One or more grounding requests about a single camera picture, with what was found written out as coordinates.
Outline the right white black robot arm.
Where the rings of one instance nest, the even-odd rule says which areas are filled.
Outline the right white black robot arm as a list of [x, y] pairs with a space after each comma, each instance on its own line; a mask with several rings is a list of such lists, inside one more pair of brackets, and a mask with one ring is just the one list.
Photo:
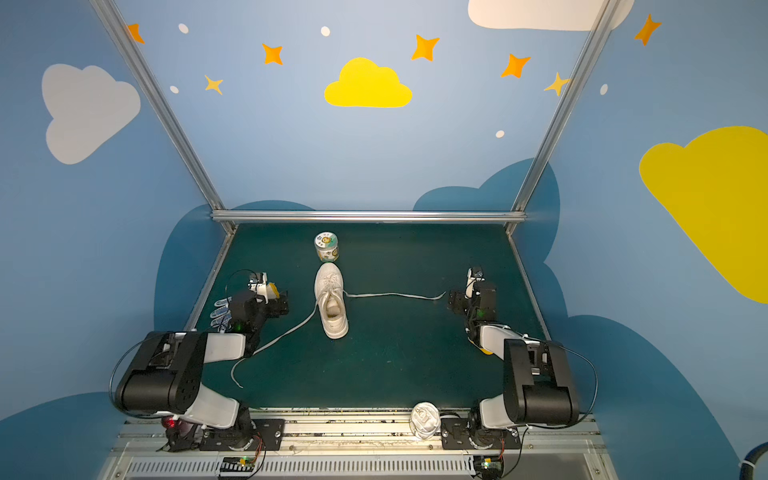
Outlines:
[[466, 431], [473, 447], [503, 446], [507, 435], [521, 426], [566, 429], [592, 414], [599, 376], [593, 375], [592, 398], [583, 409], [569, 364], [577, 353], [498, 322], [493, 283], [472, 277], [464, 289], [449, 291], [447, 301], [448, 308], [463, 317], [468, 341], [503, 364], [501, 392], [479, 400], [469, 413]]

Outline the small circuit board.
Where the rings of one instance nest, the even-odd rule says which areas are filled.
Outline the small circuit board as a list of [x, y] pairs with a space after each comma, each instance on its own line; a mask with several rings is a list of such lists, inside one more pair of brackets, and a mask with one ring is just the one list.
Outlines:
[[499, 480], [503, 476], [504, 460], [498, 456], [474, 456], [472, 464], [473, 479]]
[[256, 471], [254, 456], [224, 457], [219, 464], [218, 479], [249, 479]]

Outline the aluminium front rail base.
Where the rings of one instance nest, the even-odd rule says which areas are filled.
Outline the aluminium front rail base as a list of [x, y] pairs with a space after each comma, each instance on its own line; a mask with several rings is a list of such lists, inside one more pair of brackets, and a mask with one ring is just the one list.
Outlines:
[[407, 409], [254, 409], [285, 420], [277, 451], [186, 451], [163, 447], [163, 428], [128, 420], [99, 474], [102, 479], [218, 479], [224, 457], [254, 456], [249, 479], [473, 479], [473, 457], [504, 460], [502, 479], [614, 479], [601, 432], [589, 418], [563, 430], [519, 427], [519, 450], [444, 450], [438, 432], [419, 440]]

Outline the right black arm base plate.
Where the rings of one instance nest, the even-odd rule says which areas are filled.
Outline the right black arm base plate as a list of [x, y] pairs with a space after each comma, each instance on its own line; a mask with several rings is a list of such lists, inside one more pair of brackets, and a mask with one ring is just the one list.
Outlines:
[[448, 416], [441, 418], [438, 431], [444, 450], [498, 450], [521, 448], [517, 430], [485, 429], [472, 426], [468, 418]]

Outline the aluminium frame right post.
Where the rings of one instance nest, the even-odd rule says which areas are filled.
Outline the aluminium frame right post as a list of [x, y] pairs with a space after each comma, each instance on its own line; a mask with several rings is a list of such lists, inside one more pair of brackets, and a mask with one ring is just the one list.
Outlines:
[[509, 240], [513, 239], [516, 226], [525, 221], [527, 206], [613, 30], [613, 22], [619, 17], [619, 10], [622, 4], [623, 1], [619, 0], [604, 1], [598, 11], [595, 23], [589, 31], [574, 69], [571, 72], [571, 81], [565, 85], [565, 91], [560, 95], [560, 100], [542, 143], [516, 195], [511, 212], [516, 214], [518, 219], [511, 220], [505, 224], [505, 233]]

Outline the round sunflower label canister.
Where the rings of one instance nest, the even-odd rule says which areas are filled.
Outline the round sunflower label canister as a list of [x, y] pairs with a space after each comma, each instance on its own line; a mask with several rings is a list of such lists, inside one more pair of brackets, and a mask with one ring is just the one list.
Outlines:
[[314, 238], [314, 245], [322, 262], [335, 262], [339, 257], [339, 241], [333, 232], [321, 232]]

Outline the aluminium frame post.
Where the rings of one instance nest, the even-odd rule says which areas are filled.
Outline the aluminium frame post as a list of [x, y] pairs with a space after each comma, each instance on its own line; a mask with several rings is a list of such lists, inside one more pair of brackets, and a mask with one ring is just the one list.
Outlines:
[[511, 212], [516, 214], [518, 219], [511, 220], [505, 224], [505, 233], [509, 240], [513, 239], [516, 226], [525, 221], [527, 206], [613, 30], [613, 22], [619, 17], [619, 10], [622, 4], [623, 1], [619, 0], [604, 1], [598, 11], [595, 23], [589, 31], [574, 69], [571, 72], [571, 81], [565, 85], [565, 91], [560, 95], [560, 100], [542, 143], [516, 195]]
[[91, 0], [90, 4], [146, 96], [209, 207], [213, 212], [224, 210], [223, 201], [174, 114], [148, 62], [141, 53], [138, 43], [130, 34], [128, 25], [124, 22], [118, 6], [114, 1], [107, 0]]

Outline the red bottle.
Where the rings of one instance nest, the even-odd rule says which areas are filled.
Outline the red bottle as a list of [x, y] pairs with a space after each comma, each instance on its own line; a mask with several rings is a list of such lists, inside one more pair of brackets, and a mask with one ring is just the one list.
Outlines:
[[163, 417], [161, 419], [161, 424], [168, 435], [178, 435], [183, 433], [184, 421], [179, 418], [174, 416]]

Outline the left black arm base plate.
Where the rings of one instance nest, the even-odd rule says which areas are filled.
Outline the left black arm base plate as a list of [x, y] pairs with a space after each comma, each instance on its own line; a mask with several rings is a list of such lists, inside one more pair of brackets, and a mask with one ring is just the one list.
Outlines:
[[228, 429], [206, 429], [199, 442], [200, 451], [277, 451], [280, 449], [285, 420], [278, 418], [251, 419], [238, 422]]

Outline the left small circuit board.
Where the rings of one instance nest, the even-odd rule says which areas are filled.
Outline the left small circuit board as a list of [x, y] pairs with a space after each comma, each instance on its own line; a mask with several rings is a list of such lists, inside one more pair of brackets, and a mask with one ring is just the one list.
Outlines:
[[224, 457], [219, 464], [218, 479], [249, 479], [256, 471], [254, 456]]

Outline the white sneaker shoe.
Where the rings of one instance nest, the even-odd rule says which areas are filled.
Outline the white sneaker shoe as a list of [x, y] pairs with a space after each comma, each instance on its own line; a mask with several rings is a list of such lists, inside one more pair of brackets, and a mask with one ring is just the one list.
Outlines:
[[343, 276], [333, 263], [324, 263], [314, 282], [316, 304], [325, 334], [333, 340], [348, 333], [348, 317], [344, 303]]

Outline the aluminium frame left post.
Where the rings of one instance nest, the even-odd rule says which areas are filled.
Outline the aluminium frame left post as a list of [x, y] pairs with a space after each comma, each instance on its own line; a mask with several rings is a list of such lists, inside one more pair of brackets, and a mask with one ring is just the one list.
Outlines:
[[209, 207], [213, 212], [224, 210], [223, 201], [174, 114], [148, 62], [141, 53], [138, 43], [130, 34], [128, 25], [124, 22], [118, 6], [114, 1], [107, 0], [91, 0], [90, 4], [146, 96]]

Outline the aluminium frame back bar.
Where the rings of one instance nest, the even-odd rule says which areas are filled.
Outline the aluminium frame back bar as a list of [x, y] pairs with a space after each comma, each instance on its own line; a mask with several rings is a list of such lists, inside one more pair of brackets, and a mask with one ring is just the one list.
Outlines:
[[524, 212], [214, 210], [214, 221], [233, 223], [521, 223]]

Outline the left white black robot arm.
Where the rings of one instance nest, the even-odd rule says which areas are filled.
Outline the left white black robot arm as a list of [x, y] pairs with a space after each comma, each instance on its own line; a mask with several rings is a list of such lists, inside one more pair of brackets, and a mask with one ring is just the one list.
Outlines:
[[110, 377], [113, 406], [139, 419], [158, 419], [168, 452], [277, 451], [285, 422], [252, 418], [249, 407], [204, 385], [204, 366], [256, 353], [267, 320], [289, 313], [288, 295], [269, 283], [236, 293], [232, 324], [223, 333], [153, 331], [129, 349], [122, 378]]

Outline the blue dotted work glove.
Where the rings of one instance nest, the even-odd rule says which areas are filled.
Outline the blue dotted work glove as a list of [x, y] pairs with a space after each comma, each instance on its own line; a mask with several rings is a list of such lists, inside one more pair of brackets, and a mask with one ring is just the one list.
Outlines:
[[229, 307], [230, 302], [230, 297], [214, 302], [214, 310], [210, 313], [210, 328], [218, 333], [226, 333], [230, 329], [232, 320]]

